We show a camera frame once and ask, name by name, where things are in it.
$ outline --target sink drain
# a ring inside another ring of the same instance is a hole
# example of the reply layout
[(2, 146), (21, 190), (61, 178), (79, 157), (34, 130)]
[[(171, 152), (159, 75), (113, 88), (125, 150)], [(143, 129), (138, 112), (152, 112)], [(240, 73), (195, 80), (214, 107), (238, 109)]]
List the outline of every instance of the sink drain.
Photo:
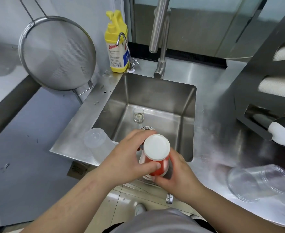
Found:
[(141, 130), (154, 130), (152, 127), (143, 127)]

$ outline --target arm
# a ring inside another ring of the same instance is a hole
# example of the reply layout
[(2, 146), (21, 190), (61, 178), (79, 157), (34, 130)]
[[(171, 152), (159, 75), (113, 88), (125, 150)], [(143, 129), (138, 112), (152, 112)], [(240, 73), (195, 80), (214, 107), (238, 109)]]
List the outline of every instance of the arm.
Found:
[(285, 233), (277, 226), (239, 207), (216, 192), (204, 187), (184, 158), (171, 148), (173, 175), (170, 180), (156, 176), (153, 181), (180, 201), (198, 211), (221, 233)]
[(155, 131), (134, 130), (93, 171), (84, 176), (63, 198), (23, 233), (83, 233), (107, 194), (117, 185), (154, 172), (157, 162), (139, 164), (136, 150)]

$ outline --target bottle label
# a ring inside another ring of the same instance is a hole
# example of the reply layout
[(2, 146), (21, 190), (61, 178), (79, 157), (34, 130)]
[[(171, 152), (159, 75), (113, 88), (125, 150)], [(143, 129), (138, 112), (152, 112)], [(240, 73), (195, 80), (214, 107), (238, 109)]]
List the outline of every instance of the bottle label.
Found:
[(129, 61), (129, 51), (122, 42), (120, 45), (106, 43), (109, 55), (110, 66), (114, 68), (124, 68)]

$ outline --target water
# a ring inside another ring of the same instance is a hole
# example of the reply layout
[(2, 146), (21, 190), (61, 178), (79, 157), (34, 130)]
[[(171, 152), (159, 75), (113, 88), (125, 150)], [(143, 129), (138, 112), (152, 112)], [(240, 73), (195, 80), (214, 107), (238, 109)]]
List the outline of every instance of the water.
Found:
[(143, 122), (143, 113), (134, 114), (134, 121), (135, 121), (135, 123), (142, 123)]

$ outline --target stainless steel countertop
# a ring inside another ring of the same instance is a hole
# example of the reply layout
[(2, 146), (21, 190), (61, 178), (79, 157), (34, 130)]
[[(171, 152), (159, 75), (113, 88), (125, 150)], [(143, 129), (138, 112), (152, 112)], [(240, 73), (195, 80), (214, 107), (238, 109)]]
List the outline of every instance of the stainless steel countertop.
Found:
[[(156, 62), (139, 60), (135, 74), (152, 77)], [(195, 175), (208, 188), (271, 222), (285, 226), (285, 206), (273, 197), (256, 203), (237, 199), (226, 185), (232, 167), (274, 163), (285, 168), (285, 148), (265, 141), (235, 118), (231, 84), (246, 63), (227, 61), (226, 70), (167, 59), (164, 80), (197, 87), (193, 161)], [(51, 152), (95, 165), (83, 136), (97, 120), (122, 74), (106, 73), (60, 135)]]

